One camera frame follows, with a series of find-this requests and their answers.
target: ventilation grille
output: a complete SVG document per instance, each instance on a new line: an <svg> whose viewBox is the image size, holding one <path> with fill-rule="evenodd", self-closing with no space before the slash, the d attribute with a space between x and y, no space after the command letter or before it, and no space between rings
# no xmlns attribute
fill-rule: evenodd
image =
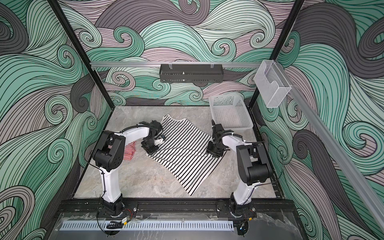
<svg viewBox="0 0 384 240"><path fill-rule="evenodd" d="M110 221L99 222L103 230L107 229L106 226ZM60 230L76 231L76 230L99 230L96 220L92 221L64 221ZM170 231L170 230L199 230L199 231L233 231L232 221L164 221L164 220L144 220L139 222L128 222L122 229L128 231Z"/></svg>
<svg viewBox="0 0 384 240"><path fill-rule="evenodd" d="M221 64L175 63L162 64L159 75L163 83L220 83L224 78L224 70Z"/></svg>
<svg viewBox="0 0 384 240"><path fill-rule="evenodd" d="M220 83L222 79L161 79L162 83Z"/></svg>

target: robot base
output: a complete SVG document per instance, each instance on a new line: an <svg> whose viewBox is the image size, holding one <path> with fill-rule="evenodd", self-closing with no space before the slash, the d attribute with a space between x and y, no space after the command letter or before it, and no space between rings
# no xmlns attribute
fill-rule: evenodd
<svg viewBox="0 0 384 240"><path fill-rule="evenodd" d="M104 199L102 200L103 208L101 212L105 215L110 215L111 217L121 217L124 210L124 204L122 203L122 194L115 202L108 202Z"/></svg>
<svg viewBox="0 0 384 240"><path fill-rule="evenodd" d="M233 196L233 193L231 194L231 198L229 199L229 208L231 211L231 214L234 217L244 217L244 213L249 211L251 209L249 204L244 205L238 205L236 203L235 197Z"/></svg>

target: aluminum rail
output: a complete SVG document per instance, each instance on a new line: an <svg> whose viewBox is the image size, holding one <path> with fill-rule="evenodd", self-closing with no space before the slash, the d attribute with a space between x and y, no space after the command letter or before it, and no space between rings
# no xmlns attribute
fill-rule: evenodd
<svg viewBox="0 0 384 240"><path fill-rule="evenodd" d="M221 64L223 68L258 68L261 62L154 62L154 61L94 61L92 68L159 68L161 64Z"/></svg>
<svg viewBox="0 0 384 240"><path fill-rule="evenodd" d="M288 83L291 83L285 71L283 75ZM360 196L361 200L365 203L366 207L371 212L373 218L376 220L381 230L384 232L384 204L382 200L373 190L360 170L357 169L356 165L353 163L345 150L341 147L340 143L336 140L336 138L333 136L321 118L308 105L306 99L297 88L297 86L291 87L291 97L293 97L293 99L296 101L302 113L306 116L308 122L312 125L319 138L323 142L329 155L337 162L350 184Z"/></svg>

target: white vent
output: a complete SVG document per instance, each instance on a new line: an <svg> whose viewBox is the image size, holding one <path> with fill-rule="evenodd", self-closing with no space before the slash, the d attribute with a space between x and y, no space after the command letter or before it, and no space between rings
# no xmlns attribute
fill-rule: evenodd
<svg viewBox="0 0 384 240"><path fill-rule="evenodd" d="M106 226L110 221L100 222L100 227L108 231ZM64 221L60 230L75 231L75 230L99 230L96 220L91 221ZM144 220L128 222L122 229L127 231L170 231L170 230L198 230L198 231L233 231L232 221L216 221L216 220Z"/></svg>
<svg viewBox="0 0 384 240"><path fill-rule="evenodd" d="M291 90L287 79L281 64L273 60L263 60L254 81L267 108L278 108Z"/></svg>

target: cable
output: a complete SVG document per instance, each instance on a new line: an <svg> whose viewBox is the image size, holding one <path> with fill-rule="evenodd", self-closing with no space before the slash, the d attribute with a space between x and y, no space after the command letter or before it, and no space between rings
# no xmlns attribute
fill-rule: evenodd
<svg viewBox="0 0 384 240"><path fill-rule="evenodd" d="M89 135L89 136L85 139L84 142L87 142L87 140L89 139L89 137L91 137L92 135L95 135L96 133L100 133L100 132L105 132L105 131L109 131L109 130L100 130L100 131L96 131L96 132L92 133L91 135ZM87 165L91 165L92 167L97 168L97 169L99 169L99 170L102 172L101 175L103 176L103 184L104 184L104 192L103 192L103 195L100 197L100 198L102 198L102 197L104 196L104 194L106 193L106 190L105 190L104 171L101 170L99 167L96 167L95 165L91 164L90 161L91 161L91 160L89 160L89 162L87 162L87 164L84 166L84 168L86 168Z"/></svg>
<svg viewBox="0 0 384 240"><path fill-rule="evenodd" d="M107 237L109 236L109 233L106 233L102 228L101 228L101 226L100 226L100 224L99 224L99 210L96 212L96 222L97 222L97 226L99 226L99 229L103 232L103 233L105 233L106 235L107 235Z"/></svg>
<svg viewBox="0 0 384 240"><path fill-rule="evenodd" d="M258 141L258 142L266 142L266 143L270 144L271 146L273 146L278 152L280 152L279 149L275 145L273 145L272 143L270 143L268 141ZM283 168L284 168L284 163L281 164L281 173L280 173L280 175L277 177L277 179L275 181L269 182L269 183L263 183L263 184L260 184L260 185L257 185L257 186L263 186L263 185L267 185L267 184L277 183L279 181L280 177L283 175Z"/></svg>
<svg viewBox="0 0 384 240"><path fill-rule="evenodd" d="M128 210L130 212L130 216L129 216L129 219L127 219L126 223L128 223L131 219L132 219L132 212L130 209L124 209L125 210ZM110 221L110 224L106 226L106 228L108 229L120 229L120 228L123 228L124 225L126 224L124 222L121 222L121 221Z"/></svg>
<svg viewBox="0 0 384 240"><path fill-rule="evenodd" d="M213 143L214 143L214 144L218 143L218 141L219 141L220 139L222 139L223 137L225 137L225 136L235 136L235 137L240 137L240 138L243 140L243 136L241 136L241 135L239 135L239 134L236 134L236 133L233 133L233 132L226 132L226 133L224 133L223 135L221 135L220 137L218 137L217 139L215 139L215 140L213 141Z"/></svg>

